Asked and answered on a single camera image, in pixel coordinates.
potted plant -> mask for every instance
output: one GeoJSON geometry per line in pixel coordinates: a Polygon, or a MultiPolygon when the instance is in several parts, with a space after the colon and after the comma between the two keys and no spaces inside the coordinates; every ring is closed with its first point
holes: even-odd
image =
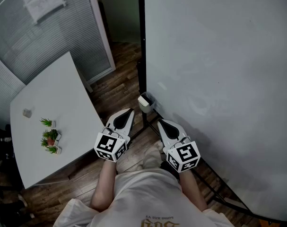
{"type": "Polygon", "coordinates": [[[49,120],[49,119],[44,119],[44,118],[41,118],[40,122],[46,126],[46,127],[49,127],[49,128],[55,128],[55,121],[54,120],[49,120]]]}
{"type": "Polygon", "coordinates": [[[58,147],[58,140],[61,138],[61,135],[57,130],[53,129],[51,131],[45,130],[43,132],[43,138],[41,140],[41,146],[46,147],[46,151],[51,154],[60,154],[61,148],[58,147]]]}
{"type": "Polygon", "coordinates": [[[61,153],[61,148],[58,146],[50,146],[45,149],[45,151],[50,152],[51,154],[59,155],[61,153]]]}

white whiteboard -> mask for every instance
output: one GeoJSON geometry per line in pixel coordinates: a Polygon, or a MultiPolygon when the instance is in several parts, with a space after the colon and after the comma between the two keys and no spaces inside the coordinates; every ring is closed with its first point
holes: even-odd
{"type": "Polygon", "coordinates": [[[287,220],[287,0],[145,0],[147,86],[256,214],[287,220]]]}

person's arm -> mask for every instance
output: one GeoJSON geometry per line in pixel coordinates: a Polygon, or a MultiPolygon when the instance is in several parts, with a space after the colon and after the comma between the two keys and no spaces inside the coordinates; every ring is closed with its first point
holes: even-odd
{"type": "Polygon", "coordinates": [[[191,170],[179,173],[184,195],[202,212],[208,208],[191,170]]]}
{"type": "Polygon", "coordinates": [[[92,196],[90,207],[99,212],[106,210],[114,199],[116,163],[105,161],[99,176],[97,187],[92,196]]]}

wooden floor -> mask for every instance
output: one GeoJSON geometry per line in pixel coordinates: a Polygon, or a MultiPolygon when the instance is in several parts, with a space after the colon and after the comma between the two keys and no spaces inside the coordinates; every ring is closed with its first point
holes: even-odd
{"type": "MultiPolygon", "coordinates": [[[[94,92],[89,96],[103,123],[106,123],[113,113],[124,108],[133,108],[135,120],[132,136],[142,128],[142,118],[137,102],[139,85],[136,69],[137,60],[141,57],[141,49],[139,44],[129,43],[115,43],[111,49],[116,71],[92,84],[94,92]]],[[[147,128],[132,142],[131,148],[118,161],[118,172],[135,169],[142,161],[144,150],[158,140],[159,137],[147,128]]],[[[57,174],[68,174],[70,181],[22,190],[21,194],[29,205],[28,211],[36,216],[25,226],[52,226],[66,203],[72,198],[80,199],[88,204],[96,187],[102,164],[103,160],[97,158],[94,152],[90,152],[57,174]]],[[[220,187],[219,179],[204,163],[200,163],[196,170],[212,187],[215,189],[220,187]]],[[[0,182],[3,185],[8,184],[5,175],[0,174],[0,182]]],[[[205,198],[210,199],[213,193],[202,182],[199,180],[197,182],[205,198]]],[[[1,200],[3,203],[17,200],[17,192],[5,192],[4,195],[4,199],[1,200]]],[[[222,196],[237,199],[226,187],[222,190],[222,196]]],[[[241,214],[215,201],[212,201],[209,207],[224,213],[236,227],[259,226],[258,219],[241,214]]]]}

black metal frame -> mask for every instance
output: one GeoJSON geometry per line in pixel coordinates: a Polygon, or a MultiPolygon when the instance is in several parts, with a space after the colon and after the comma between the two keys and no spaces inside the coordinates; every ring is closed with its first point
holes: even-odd
{"type": "MultiPolygon", "coordinates": [[[[145,0],[139,0],[139,18],[140,18],[140,35],[141,35],[141,54],[142,54],[142,58],[138,61],[137,64],[137,70],[138,70],[138,80],[139,80],[139,92],[140,94],[146,92],[147,90],[147,70],[146,70],[146,36],[145,36],[145,0]]],[[[157,114],[157,116],[152,119],[151,121],[147,120],[147,114],[142,112],[142,120],[143,120],[143,127],[141,130],[139,130],[135,135],[133,135],[130,139],[129,144],[131,144],[132,140],[135,139],[138,135],[140,135],[147,127],[150,127],[158,136],[160,136],[159,132],[157,129],[155,129],[155,127],[152,125],[152,123],[157,120],[158,118],[162,118],[162,116],[156,111],[154,110],[155,113],[157,114]]],[[[244,204],[244,202],[242,202],[242,204],[247,208],[241,208],[239,206],[236,206],[234,204],[231,204],[229,202],[226,202],[221,196],[220,196],[220,192],[224,187],[227,187],[233,194],[234,191],[222,180],[222,178],[201,158],[200,160],[202,160],[207,167],[217,176],[217,178],[220,179],[221,181],[221,186],[219,187],[219,189],[216,191],[213,187],[211,187],[207,181],[205,181],[205,179],[198,174],[194,169],[192,169],[191,171],[214,193],[213,197],[208,201],[207,204],[209,204],[211,201],[215,200],[227,207],[230,207],[238,212],[241,212],[243,214],[255,217],[255,218],[259,218],[259,219],[263,219],[265,221],[268,221],[269,224],[271,223],[282,223],[287,225],[287,221],[281,221],[281,220],[276,220],[276,219],[272,219],[272,218],[267,218],[264,216],[260,216],[257,214],[252,213],[249,208],[244,204]]]]}

